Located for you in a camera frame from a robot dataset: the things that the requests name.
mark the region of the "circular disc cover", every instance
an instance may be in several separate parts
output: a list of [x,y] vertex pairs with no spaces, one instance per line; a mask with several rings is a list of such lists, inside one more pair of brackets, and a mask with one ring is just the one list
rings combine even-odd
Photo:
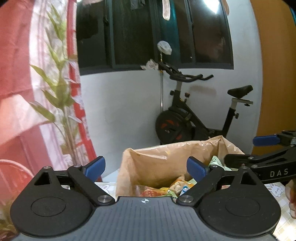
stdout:
[[47,193],[45,197],[17,198],[12,204],[11,218],[21,233],[60,236],[80,227],[91,215],[91,204],[82,194],[62,187],[58,193]]
[[[172,136],[181,126],[182,130],[177,137],[171,141]],[[190,121],[185,124],[184,118],[171,110],[166,110],[158,116],[155,129],[162,144],[192,140],[192,125]]]
[[256,237],[273,231],[281,208],[269,193],[252,190],[252,185],[219,190],[206,196],[199,214],[214,230],[228,236]]

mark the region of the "triangular cutout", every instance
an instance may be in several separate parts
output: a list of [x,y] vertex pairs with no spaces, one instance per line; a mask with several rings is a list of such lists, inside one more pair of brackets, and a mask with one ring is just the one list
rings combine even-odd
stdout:
[[40,185],[48,185],[50,184],[50,178],[48,172],[42,173],[40,178],[35,182],[35,186],[40,186]]
[[245,172],[242,176],[241,184],[244,185],[256,185],[256,182],[252,179],[248,172]]

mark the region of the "white wall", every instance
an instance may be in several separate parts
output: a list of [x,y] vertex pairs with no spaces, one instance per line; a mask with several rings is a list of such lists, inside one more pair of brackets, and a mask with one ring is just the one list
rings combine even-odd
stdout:
[[[234,70],[186,69],[187,74],[213,74],[206,82],[184,84],[189,92],[188,105],[209,128],[221,129],[231,97],[227,90],[251,84],[246,99],[254,105],[239,104],[239,119],[233,120],[227,139],[245,153],[252,151],[261,105],[262,60],[260,40],[249,0],[227,0],[234,54]],[[155,119],[160,112],[160,78],[157,71],[128,71],[93,74],[81,77],[82,96],[89,132],[97,155],[106,158],[103,177],[120,167],[126,148],[158,145]],[[164,107],[171,104],[170,90],[176,82],[164,78]]]

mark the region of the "screw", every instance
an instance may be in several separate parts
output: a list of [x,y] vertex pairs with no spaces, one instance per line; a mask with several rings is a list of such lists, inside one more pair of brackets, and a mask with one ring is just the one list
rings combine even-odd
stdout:
[[181,195],[179,197],[179,200],[184,203],[190,203],[194,200],[194,198],[192,196],[188,196],[188,195]]
[[112,197],[108,195],[99,196],[98,201],[102,203],[108,203],[112,201]]

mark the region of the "window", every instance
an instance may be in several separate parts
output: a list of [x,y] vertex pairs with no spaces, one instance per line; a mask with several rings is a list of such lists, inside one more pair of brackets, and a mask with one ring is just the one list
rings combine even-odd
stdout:
[[163,60],[178,68],[233,69],[227,16],[220,0],[170,0],[170,19],[162,0],[103,0],[77,3],[80,73],[140,69],[160,59],[157,43],[173,51]]

